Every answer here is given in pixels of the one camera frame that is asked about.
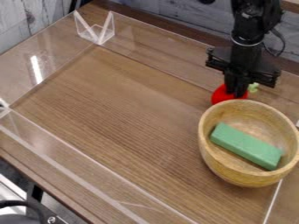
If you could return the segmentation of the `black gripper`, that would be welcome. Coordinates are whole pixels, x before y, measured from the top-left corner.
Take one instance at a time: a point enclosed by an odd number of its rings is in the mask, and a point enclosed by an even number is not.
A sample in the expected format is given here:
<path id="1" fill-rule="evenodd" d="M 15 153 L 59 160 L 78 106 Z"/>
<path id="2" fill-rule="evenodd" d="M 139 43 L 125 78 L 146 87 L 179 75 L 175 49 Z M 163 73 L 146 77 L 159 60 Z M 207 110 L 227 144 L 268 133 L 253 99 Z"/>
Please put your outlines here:
<path id="1" fill-rule="evenodd" d="M 227 93 L 240 98 L 256 82 L 274 88 L 281 69 L 268 61 L 262 50 L 241 46 L 211 47 L 207 50 L 206 66 L 225 74 Z"/>

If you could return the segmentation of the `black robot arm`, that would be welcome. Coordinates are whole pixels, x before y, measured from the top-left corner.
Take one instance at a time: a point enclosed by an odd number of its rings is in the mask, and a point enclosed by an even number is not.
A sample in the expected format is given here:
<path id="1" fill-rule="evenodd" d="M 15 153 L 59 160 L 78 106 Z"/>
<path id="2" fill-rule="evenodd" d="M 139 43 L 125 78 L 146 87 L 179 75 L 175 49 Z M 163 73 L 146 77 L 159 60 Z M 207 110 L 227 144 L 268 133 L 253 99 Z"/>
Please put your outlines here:
<path id="1" fill-rule="evenodd" d="M 264 55 L 264 41 L 282 21 L 281 0 L 231 0 L 234 27 L 231 47 L 207 50 L 206 66 L 223 72 L 226 94 L 241 98 L 256 82 L 277 86 L 282 70 Z"/>

